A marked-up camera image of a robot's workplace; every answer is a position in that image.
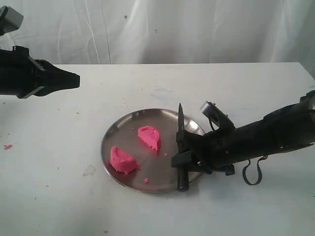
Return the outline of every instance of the knife handle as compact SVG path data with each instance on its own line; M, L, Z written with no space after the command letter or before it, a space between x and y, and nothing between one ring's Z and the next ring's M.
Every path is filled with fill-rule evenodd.
M189 190L188 171L183 167L178 168L177 190L180 192L186 192Z

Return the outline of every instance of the white fabric curtain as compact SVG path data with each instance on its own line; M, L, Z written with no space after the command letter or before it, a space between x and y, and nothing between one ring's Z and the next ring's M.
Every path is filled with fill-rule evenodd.
M54 64L299 61L315 75L315 0L0 0L0 48Z

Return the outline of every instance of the pink dough piece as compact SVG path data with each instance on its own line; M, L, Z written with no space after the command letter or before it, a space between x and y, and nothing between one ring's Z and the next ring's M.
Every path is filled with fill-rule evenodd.
M161 147L159 131L152 126L140 127L138 129L138 137L155 151L158 151Z
M4 150L8 150L10 149L11 147L13 147L12 144L9 144L9 145L3 145L4 146Z
M110 164L116 171L125 172L126 174L134 169L140 169L136 159L117 146L113 146L110 150Z

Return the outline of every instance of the metal plate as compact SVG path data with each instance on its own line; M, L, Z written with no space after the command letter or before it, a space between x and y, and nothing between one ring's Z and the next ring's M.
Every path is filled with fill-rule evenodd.
M171 158L178 152L176 133L178 113L165 109L146 109L130 113L116 121L106 132L102 146L102 160L108 174L123 186L146 193L162 193L177 188L177 168L171 167ZM161 148L155 152L138 138L138 128L150 125L158 129L161 136ZM185 116L185 130L203 135L201 127ZM118 146L137 159L141 170L129 174L116 172L110 165L110 149ZM190 172L189 182L200 173Z

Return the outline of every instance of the white tabletop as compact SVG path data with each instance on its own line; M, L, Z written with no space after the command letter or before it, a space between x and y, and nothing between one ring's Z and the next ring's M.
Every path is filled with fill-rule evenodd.
M315 87L299 63L59 68L79 74L80 88L26 100L0 96L0 235L314 235L314 147L261 162L258 186L244 183L242 162L233 176L203 175L189 192L166 194L119 185L100 157L107 128L131 111L177 110L181 102L209 131L199 111L205 100L236 127L297 103ZM94 174L83 176L89 166ZM256 179L255 165L248 175Z

